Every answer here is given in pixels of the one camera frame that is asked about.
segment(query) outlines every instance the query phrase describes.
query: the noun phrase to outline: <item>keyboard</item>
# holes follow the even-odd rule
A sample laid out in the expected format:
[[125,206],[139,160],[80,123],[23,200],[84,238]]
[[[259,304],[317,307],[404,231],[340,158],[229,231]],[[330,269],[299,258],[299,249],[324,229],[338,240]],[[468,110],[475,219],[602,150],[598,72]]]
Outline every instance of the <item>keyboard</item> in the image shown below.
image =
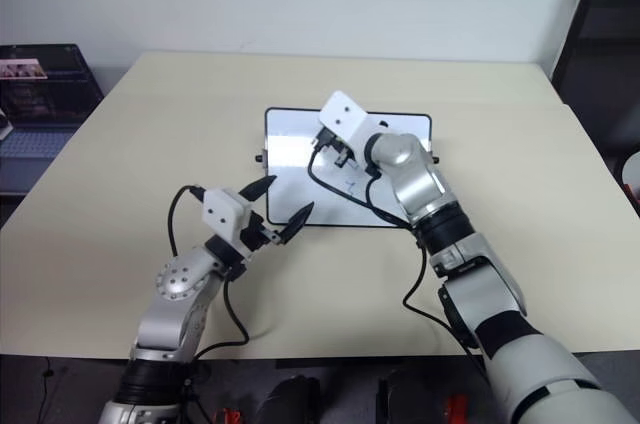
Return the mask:
[[0,144],[0,158],[54,159],[73,132],[14,130]]

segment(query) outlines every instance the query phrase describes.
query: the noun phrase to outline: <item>gray carpet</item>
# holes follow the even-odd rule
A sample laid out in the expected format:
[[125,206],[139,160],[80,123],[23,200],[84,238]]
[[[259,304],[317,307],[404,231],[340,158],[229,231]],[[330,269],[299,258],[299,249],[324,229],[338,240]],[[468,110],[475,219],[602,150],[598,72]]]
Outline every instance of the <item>gray carpet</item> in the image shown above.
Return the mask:
[[[593,353],[580,359],[640,420],[640,351]],[[41,374],[45,360],[2,356],[0,362],[0,421],[35,423],[43,395]],[[43,422],[97,422],[105,401],[113,396],[124,363],[62,358],[51,359],[51,362],[55,375],[48,381],[49,397]],[[326,404],[323,424],[373,424],[378,381],[398,368],[419,373],[432,389],[435,402],[443,403],[454,393],[467,394],[470,423],[497,422],[488,388],[471,364],[461,357],[207,363],[210,372],[199,376],[197,386],[206,409],[211,413],[222,407],[238,408],[249,423],[260,402],[278,382],[303,374],[315,376],[321,382]],[[190,414],[194,422],[205,422],[195,406]]]

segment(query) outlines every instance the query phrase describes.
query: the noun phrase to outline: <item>whiteboard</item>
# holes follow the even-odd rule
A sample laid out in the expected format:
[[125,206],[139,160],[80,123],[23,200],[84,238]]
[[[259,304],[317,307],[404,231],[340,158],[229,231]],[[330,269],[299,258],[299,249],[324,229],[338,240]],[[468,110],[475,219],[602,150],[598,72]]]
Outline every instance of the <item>whiteboard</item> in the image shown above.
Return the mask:
[[[301,207],[315,202],[307,224],[317,226],[394,227],[374,215],[369,209],[320,187],[307,174],[313,152],[312,141],[322,129],[320,111],[310,109],[269,108],[265,113],[267,174],[278,178],[267,192],[267,219],[271,224],[286,224]],[[431,149],[431,118],[426,114],[371,115],[384,120],[396,132],[418,136],[425,149]],[[332,186],[365,200],[365,186],[371,176],[349,160],[340,169],[334,162],[337,151],[324,148],[316,156],[313,171]],[[373,204],[387,212],[405,218],[397,203],[391,184],[382,176],[371,188]]]

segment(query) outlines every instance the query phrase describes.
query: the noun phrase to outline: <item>beige tabletop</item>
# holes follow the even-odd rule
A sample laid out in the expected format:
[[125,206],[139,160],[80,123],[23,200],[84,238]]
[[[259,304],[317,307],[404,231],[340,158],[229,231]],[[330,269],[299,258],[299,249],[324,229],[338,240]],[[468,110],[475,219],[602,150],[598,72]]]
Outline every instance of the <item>beige tabletop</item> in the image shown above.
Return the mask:
[[[432,116],[442,170],[536,327],[572,351],[640,348],[640,220],[535,65],[148,53],[0,233],[1,351],[126,357],[169,258],[176,189],[261,177],[264,110],[320,108],[335,89]],[[208,237],[193,199],[176,236],[181,250]],[[418,267],[403,231],[304,229],[232,285],[252,341],[212,357],[459,353],[400,304]],[[429,272],[414,304],[441,313],[438,287]],[[203,344],[237,337],[221,304]]]

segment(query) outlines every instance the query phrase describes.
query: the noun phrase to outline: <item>silver robot arm segment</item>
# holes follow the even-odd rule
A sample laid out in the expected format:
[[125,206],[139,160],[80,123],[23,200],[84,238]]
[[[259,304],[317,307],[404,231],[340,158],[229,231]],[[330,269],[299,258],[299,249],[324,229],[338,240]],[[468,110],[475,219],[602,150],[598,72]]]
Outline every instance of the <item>silver robot arm segment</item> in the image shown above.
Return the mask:
[[268,229],[251,209],[275,176],[231,189],[191,193],[202,202],[202,219],[215,235],[203,246],[174,257],[156,278],[156,292],[138,327],[129,363],[100,424],[176,424],[185,381],[204,331],[207,309],[220,287],[237,279],[253,253],[286,244],[304,226],[313,203],[300,209],[280,231]]
[[637,424],[569,351],[527,322],[520,287],[473,229],[416,136],[376,123],[339,91],[321,110],[320,122],[319,139],[370,175],[388,176],[413,234],[444,279],[438,295],[451,327],[482,351],[506,422]]

